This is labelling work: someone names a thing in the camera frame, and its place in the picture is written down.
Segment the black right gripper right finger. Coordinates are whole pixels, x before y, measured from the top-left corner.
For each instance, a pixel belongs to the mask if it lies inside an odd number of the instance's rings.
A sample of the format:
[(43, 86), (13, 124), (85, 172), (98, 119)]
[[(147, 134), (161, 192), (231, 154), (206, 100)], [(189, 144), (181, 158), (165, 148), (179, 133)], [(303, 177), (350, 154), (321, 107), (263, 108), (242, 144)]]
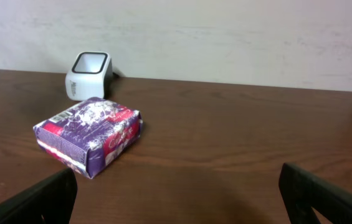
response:
[(352, 194), (291, 163), (278, 180), (290, 223), (319, 223), (316, 212), (332, 223), (352, 223)]

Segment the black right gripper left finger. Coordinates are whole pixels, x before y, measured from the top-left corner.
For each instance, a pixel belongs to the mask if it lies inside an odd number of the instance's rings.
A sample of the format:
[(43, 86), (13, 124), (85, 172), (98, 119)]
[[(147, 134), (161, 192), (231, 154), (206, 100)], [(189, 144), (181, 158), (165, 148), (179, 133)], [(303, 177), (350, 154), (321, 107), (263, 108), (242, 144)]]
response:
[(68, 223), (77, 196), (72, 169), (64, 169), (0, 203), (0, 223)]

